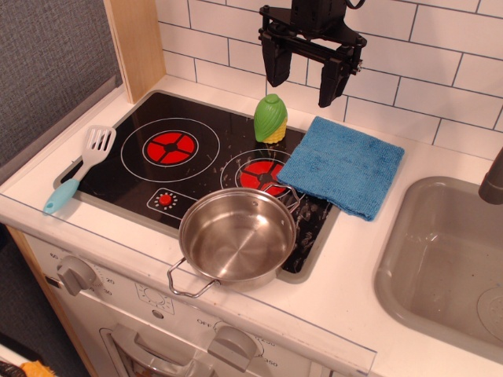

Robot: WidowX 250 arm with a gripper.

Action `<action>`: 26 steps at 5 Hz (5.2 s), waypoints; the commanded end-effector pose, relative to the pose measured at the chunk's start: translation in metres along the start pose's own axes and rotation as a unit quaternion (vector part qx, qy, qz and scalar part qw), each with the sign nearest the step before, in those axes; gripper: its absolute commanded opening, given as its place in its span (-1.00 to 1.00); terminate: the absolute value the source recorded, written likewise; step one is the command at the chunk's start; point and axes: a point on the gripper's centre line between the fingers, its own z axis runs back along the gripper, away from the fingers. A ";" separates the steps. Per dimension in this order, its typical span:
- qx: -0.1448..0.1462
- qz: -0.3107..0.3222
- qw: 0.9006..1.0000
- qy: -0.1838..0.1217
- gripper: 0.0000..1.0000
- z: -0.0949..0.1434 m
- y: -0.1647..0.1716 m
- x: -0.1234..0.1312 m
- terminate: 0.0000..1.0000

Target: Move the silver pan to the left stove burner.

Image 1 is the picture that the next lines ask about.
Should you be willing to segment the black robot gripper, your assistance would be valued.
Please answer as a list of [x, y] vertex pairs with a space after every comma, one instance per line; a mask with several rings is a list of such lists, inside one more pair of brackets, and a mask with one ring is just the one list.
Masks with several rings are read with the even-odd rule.
[[277, 87], [290, 75], [293, 54], [323, 63], [318, 105], [328, 107], [361, 70], [366, 40], [345, 24], [348, 9], [363, 1], [292, 1], [288, 8], [264, 5], [259, 29], [268, 83]]

